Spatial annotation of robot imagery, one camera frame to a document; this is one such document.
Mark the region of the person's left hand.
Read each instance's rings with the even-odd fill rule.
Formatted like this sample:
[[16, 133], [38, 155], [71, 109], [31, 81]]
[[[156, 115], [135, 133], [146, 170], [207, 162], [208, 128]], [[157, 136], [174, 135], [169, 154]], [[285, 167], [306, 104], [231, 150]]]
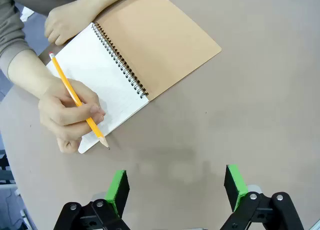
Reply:
[[92, 2], [77, 0], [52, 9], [44, 25], [50, 43], [62, 45], [86, 28], [101, 12]]

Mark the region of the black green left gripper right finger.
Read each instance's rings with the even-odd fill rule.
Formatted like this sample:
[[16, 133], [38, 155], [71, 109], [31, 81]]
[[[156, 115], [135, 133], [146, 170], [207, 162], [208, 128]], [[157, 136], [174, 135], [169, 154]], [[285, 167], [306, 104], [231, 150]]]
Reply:
[[277, 192], [269, 198], [250, 191], [237, 165], [226, 166], [224, 187], [232, 214], [222, 230], [248, 230], [252, 223], [261, 223], [266, 230], [303, 229], [289, 194]]

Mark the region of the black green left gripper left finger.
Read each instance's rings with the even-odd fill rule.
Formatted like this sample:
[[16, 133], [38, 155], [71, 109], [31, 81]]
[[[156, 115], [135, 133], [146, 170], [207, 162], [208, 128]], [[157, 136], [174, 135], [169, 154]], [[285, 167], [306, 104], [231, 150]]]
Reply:
[[82, 206], [66, 203], [54, 226], [55, 230], [128, 230], [122, 216], [130, 191], [126, 170], [117, 170], [103, 199]]

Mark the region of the person's right hand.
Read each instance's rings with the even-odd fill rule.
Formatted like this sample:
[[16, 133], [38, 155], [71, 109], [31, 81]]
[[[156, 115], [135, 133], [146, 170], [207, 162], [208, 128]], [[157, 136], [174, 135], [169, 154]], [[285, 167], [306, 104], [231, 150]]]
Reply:
[[60, 151], [68, 154], [77, 152], [82, 136], [92, 131], [86, 119], [91, 117], [98, 124], [106, 114], [95, 92], [79, 81], [70, 79], [69, 82], [82, 106], [76, 106], [57, 77], [49, 79], [38, 103], [40, 122], [54, 133]]

